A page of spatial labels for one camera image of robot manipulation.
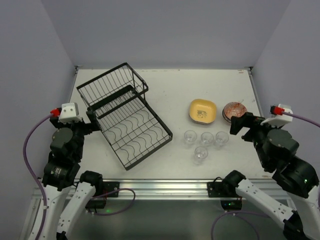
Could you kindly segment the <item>brown panda square plate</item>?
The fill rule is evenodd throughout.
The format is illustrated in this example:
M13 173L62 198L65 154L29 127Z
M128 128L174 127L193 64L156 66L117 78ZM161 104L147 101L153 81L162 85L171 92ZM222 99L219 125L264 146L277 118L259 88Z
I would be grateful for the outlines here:
M214 123L214 121L212 122L203 122L203 121L197 121L197 120L194 120L194 119L191 119L192 123L194 124L198 124L198 125L203 125L203 126L210 126Z

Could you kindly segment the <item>yellow square plate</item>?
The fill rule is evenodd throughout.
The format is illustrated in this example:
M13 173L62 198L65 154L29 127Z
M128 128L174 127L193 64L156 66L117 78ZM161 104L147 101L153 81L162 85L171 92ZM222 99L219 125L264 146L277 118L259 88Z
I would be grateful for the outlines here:
M217 117L217 106L205 99L194 99L189 105L189 117L196 121L213 122Z

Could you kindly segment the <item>aluminium mounting rail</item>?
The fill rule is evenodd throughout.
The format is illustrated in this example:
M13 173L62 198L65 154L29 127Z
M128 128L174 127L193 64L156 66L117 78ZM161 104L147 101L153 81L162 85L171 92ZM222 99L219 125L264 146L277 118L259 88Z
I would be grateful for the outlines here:
M118 182L119 187L135 191L136 200L214 200L209 197L207 183L212 179L104 179ZM289 196L272 179L252 179L251 184L276 200Z

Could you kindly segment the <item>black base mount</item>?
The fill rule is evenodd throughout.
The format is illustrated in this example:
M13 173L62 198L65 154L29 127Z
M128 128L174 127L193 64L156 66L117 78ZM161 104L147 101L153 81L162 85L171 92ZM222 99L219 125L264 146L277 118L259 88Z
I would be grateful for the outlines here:
M119 188L119 181L103 181L93 198L85 205L85 209L96 214L98 210L106 207L108 199L115 199L119 196Z
M222 177L216 177L206 183L209 198L219 199L223 210L240 211L243 207L242 197L237 195L232 185L224 181Z

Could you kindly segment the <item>clear glass cup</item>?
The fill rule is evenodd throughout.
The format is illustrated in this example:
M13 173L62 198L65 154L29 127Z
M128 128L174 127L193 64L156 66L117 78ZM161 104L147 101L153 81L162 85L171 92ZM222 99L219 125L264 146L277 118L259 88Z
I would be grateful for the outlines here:
M215 135L215 143L214 145L217 148L222 148L224 147L229 141L229 134L225 131L219 131L216 135Z
M194 150L194 163L201 165L208 157L208 150L204 146L198 146Z
M215 136L210 132L203 132L200 136L200 146L209 148L213 145Z
M184 145L183 145L184 148L185 149L190 149L190 148L195 146L197 138L198 138L198 135L193 130L187 130L184 133L183 138L184 138Z

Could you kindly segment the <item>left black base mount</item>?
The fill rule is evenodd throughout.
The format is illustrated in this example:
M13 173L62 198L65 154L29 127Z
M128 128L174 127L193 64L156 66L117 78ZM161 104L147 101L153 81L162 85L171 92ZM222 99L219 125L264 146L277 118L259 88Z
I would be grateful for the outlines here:
M93 198L85 205L85 209L96 214L98 210L106 207L108 199L115 199L119 196L119 188L119 181L103 181Z

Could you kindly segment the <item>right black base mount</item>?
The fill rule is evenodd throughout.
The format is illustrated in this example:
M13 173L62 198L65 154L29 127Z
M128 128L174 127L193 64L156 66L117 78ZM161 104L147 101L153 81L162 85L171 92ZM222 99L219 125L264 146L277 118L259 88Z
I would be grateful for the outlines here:
M222 177L216 177L206 183L209 198L219 199L223 210L240 211L243 207L242 197L237 195L232 185L224 181Z

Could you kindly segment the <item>blue patterned bowl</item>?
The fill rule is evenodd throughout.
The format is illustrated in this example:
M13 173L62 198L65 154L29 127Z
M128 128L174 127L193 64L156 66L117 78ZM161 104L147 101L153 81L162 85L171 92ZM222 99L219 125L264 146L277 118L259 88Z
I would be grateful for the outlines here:
M225 119L231 120L231 117L241 117L247 111L247 108L242 103L229 102L224 106L222 115Z

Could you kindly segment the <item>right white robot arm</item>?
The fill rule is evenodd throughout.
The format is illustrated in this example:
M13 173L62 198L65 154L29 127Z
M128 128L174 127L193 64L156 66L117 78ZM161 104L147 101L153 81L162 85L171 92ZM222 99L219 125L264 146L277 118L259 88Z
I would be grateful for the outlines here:
M241 138L253 143L263 170L272 174L295 209L280 204L237 170L230 172L222 185L226 193L244 197L274 220L286 239L318 240L320 181L314 167L296 156L299 143L283 129L291 122L287 112L270 118L246 112L240 117L231 117L230 134L237 135L242 128L248 128Z

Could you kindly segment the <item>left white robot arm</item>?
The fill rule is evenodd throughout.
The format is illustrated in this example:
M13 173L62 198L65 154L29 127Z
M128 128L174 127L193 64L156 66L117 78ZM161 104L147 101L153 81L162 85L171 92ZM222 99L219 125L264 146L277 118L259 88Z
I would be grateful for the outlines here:
M41 206L28 237L30 240L67 240L86 204L102 187L101 174L85 171L80 177L75 193L70 201L65 203L80 169L85 136L101 129L93 111L88 110L86 115L88 123L79 116L76 106L64 104L40 120L23 143L25 165L42 196ZM52 135L43 177L38 179L28 161L27 144L32 133L46 120L51 122L56 131Z

